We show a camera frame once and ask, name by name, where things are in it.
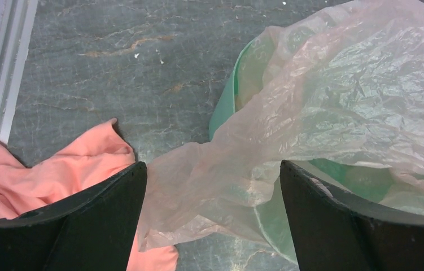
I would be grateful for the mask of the translucent pink trash bag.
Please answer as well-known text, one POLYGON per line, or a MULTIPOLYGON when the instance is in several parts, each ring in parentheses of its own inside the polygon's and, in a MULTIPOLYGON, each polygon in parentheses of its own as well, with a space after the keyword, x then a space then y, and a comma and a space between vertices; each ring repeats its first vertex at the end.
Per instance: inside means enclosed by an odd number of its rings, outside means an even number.
POLYGON ((141 251, 212 233, 270 245, 253 210, 283 160, 424 176, 423 2, 350 1, 264 36, 277 49, 262 90, 210 142, 148 164, 141 251))

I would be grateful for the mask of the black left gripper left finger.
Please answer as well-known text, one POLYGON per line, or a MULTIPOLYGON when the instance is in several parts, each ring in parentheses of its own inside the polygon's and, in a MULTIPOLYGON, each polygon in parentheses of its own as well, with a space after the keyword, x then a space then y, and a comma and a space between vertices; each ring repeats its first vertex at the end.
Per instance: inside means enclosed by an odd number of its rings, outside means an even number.
POLYGON ((137 162, 14 219, 0 219, 0 270, 125 270, 145 196, 137 162))

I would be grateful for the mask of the green plastic trash bin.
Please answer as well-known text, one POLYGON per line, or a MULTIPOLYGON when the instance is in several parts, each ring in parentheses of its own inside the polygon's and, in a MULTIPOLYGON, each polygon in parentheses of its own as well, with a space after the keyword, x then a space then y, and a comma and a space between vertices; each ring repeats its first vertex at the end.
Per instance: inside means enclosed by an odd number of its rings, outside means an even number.
MULTIPOLYGON (((209 136, 232 114, 259 93, 265 70, 277 47, 270 36, 257 37, 239 54, 209 124, 209 136)), ((391 208, 424 215, 424 176, 389 168, 357 167, 326 159, 300 161, 298 165, 318 178, 391 208)), ((254 208, 254 222, 270 245, 286 259, 295 260, 281 186, 275 182, 271 200, 254 208)))

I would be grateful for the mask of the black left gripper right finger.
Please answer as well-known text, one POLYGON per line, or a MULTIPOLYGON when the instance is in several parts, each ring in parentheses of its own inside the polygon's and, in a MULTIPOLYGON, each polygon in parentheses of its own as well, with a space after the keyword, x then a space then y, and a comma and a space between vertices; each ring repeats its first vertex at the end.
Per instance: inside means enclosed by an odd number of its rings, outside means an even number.
POLYGON ((280 185, 301 270, 424 270, 424 216, 371 202, 284 160, 280 185))

